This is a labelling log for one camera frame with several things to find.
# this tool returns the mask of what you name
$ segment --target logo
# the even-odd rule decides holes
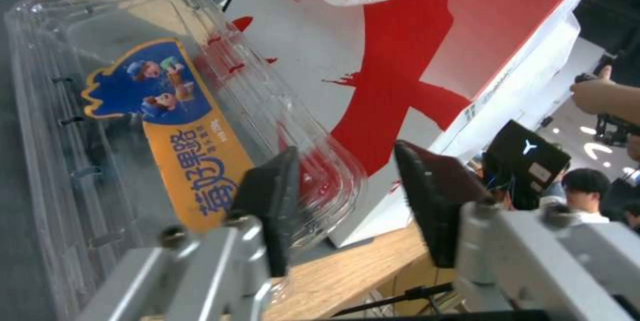
[[[529,142],[528,139],[524,140],[524,150],[522,150],[522,155],[527,155],[531,150],[537,149],[537,145],[533,145]]]

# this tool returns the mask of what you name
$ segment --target white shirt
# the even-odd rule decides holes
[[[540,198],[540,207],[535,210],[535,215],[541,217],[543,212],[542,210],[546,207],[549,207],[553,204],[567,204],[566,198],[558,197],[558,196],[545,196]],[[580,224],[606,224],[610,221],[608,217],[602,216],[600,212],[587,212],[579,209],[572,209],[570,217],[571,225],[580,225]]]
[[[571,213],[576,217],[577,220],[579,220],[578,222],[576,222],[576,225],[606,224],[610,221],[609,217],[602,216],[600,212],[590,213],[590,212],[574,209]]]

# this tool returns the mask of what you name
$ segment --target table surface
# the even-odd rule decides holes
[[[288,297],[269,308],[266,320],[328,317],[377,287],[426,252],[415,225],[372,243],[295,266]]]

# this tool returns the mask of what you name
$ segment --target yellow label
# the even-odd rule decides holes
[[[221,225],[249,155],[185,48],[172,38],[144,43],[87,78],[85,113],[140,113],[162,181],[181,223],[202,233]]]

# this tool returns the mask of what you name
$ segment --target clear plastic container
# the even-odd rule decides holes
[[[254,165],[284,146],[299,148],[295,251],[336,227],[363,192],[354,157],[212,0],[23,0],[5,21],[34,216],[60,319],[86,305],[127,250],[156,245],[180,221],[144,116],[96,120],[83,112],[87,76],[137,45],[166,37],[183,45]]]

